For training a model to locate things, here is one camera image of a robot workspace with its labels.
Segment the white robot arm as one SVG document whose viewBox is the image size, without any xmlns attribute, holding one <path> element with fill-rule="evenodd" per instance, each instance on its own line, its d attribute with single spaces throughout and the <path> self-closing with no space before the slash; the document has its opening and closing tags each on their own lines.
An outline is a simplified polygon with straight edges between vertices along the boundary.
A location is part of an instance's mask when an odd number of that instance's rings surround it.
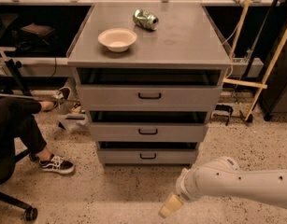
<svg viewBox="0 0 287 224">
<path fill-rule="evenodd" d="M 226 156 L 195 168 L 183 168 L 159 216 L 169 217 L 185 203 L 203 196 L 238 197 L 287 209 L 287 169 L 242 171 L 234 159 Z"/>
</svg>

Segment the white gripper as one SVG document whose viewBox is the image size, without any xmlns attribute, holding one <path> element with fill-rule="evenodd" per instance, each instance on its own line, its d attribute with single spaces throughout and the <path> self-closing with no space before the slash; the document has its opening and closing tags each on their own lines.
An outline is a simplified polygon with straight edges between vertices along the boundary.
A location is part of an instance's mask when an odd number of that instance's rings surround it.
<svg viewBox="0 0 287 224">
<path fill-rule="evenodd" d="M 159 216 L 167 218 L 181 209 L 183 202 L 191 203 L 196 200 L 196 185 L 194 171 L 183 168 L 176 182 L 176 194 L 171 193 L 159 211 Z"/>
</svg>

